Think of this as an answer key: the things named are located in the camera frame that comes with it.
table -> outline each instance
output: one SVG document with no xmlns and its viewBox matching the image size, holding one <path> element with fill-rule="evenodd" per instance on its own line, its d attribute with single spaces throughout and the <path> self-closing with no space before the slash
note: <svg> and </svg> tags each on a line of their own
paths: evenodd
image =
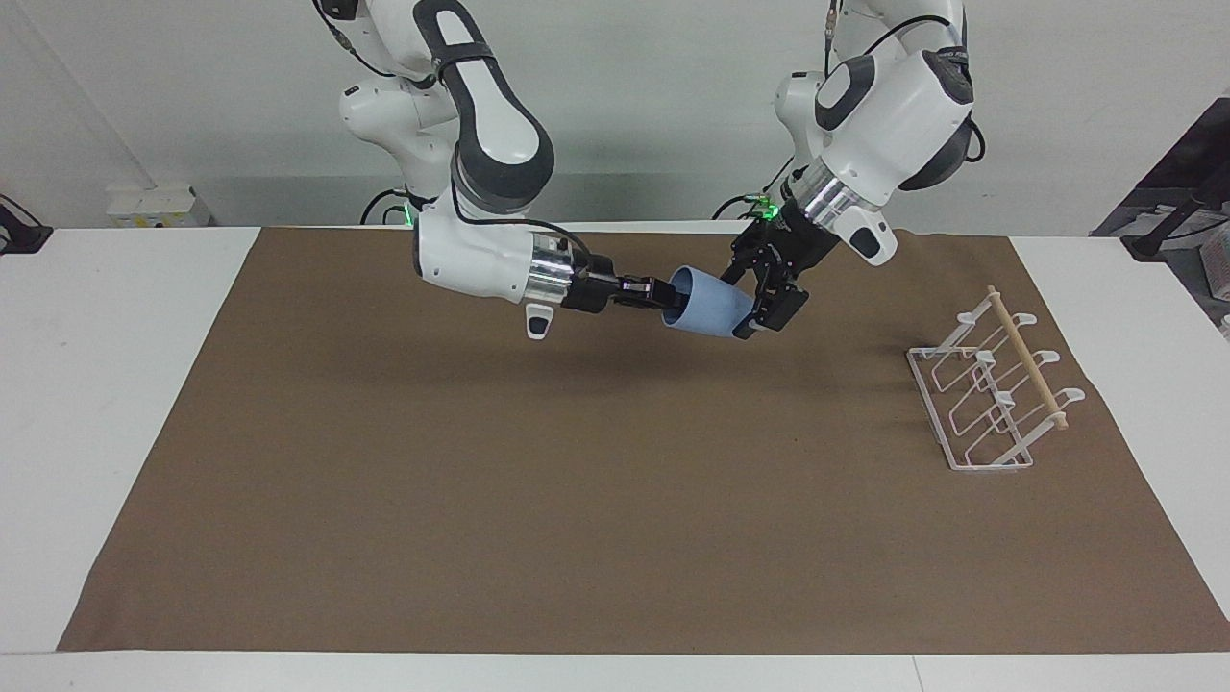
<svg viewBox="0 0 1230 692">
<path fill-rule="evenodd" d="M 738 221 L 574 224 L 734 232 Z M 475 656 L 52 651 L 256 227 L 62 229 L 0 259 L 0 691 L 1223 690 L 1230 654 Z M 1014 245 L 1224 613 L 1230 348 L 1116 238 Z"/>
</svg>

white wire rack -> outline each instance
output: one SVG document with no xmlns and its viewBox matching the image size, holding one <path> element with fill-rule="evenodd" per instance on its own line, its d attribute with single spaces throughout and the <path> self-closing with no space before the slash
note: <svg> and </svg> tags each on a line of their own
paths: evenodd
<svg viewBox="0 0 1230 692">
<path fill-rule="evenodd" d="M 988 311 L 999 324 L 973 343 Z M 1064 409 L 1085 399 L 1080 390 L 1052 392 L 1047 385 L 1042 369 L 1059 363 L 1059 354 L 1031 352 L 1021 336 L 1021 327 L 1037 322 L 1036 315 L 1009 312 L 991 285 L 977 307 L 957 315 L 957 327 L 942 343 L 907 353 L 936 441 L 953 471 L 1032 467 L 1030 446 L 1052 430 L 1066 430 Z"/>
</svg>

white wall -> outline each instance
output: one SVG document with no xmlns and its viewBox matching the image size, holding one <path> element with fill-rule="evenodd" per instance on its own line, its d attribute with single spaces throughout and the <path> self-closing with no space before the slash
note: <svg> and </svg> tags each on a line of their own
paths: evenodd
<svg viewBox="0 0 1230 692">
<path fill-rule="evenodd" d="M 396 182 L 341 127 L 364 71 L 310 0 L 21 2 L 157 179 L 226 224 L 353 222 Z M 466 0 L 557 172 L 557 219 L 695 218 L 790 152 L 777 81 L 818 64 L 822 0 Z M 968 0 L 988 160 L 899 194 L 916 230 L 1085 234 L 1230 84 L 1224 0 Z M 101 225 L 122 157 L 68 113 L 0 27 L 0 189 L 55 225 Z"/>
</svg>

black button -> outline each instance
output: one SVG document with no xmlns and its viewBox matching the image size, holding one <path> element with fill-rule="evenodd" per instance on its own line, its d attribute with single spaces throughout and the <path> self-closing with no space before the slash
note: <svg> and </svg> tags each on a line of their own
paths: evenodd
<svg viewBox="0 0 1230 692">
<path fill-rule="evenodd" d="M 871 232 L 871 229 L 867 226 L 854 231 L 854 235 L 850 236 L 850 245 L 867 258 L 875 257 L 879 252 L 879 241 L 876 240 L 876 234 Z"/>
</svg>

wooden dowel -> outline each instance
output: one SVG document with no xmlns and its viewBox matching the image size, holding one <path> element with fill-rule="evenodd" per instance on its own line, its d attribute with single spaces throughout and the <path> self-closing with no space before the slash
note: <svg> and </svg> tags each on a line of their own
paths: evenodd
<svg viewBox="0 0 1230 692">
<path fill-rule="evenodd" d="M 1055 396 L 1050 392 L 1047 379 L 1042 376 L 1038 364 L 1033 363 L 1033 354 L 1030 353 L 1028 345 L 1025 344 L 1025 338 L 1021 338 L 1021 331 L 1016 327 L 1016 322 L 1012 321 L 1012 315 L 1007 311 L 1007 307 L 1004 306 L 1004 300 L 1000 297 L 999 290 L 995 290 L 994 285 L 988 285 L 986 291 L 991 299 L 991 306 L 995 307 L 995 313 L 999 316 L 1000 322 L 1004 323 L 1004 329 L 1007 331 L 1007 338 L 1012 342 L 1012 349 L 1016 350 L 1016 355 L 1021 359 L 1021 365 L 1030 374 L 1030 382 L 1033 383 L 1033 388 L 1042 397 L 1042 406 L 1047 408 L 1047 414 L 1058 414 L 1055 417 L 1055 428 L 1068 430 L 1068 417 L 1059 411 L 1059 402 L 1055 402 Z"/>
</svg>

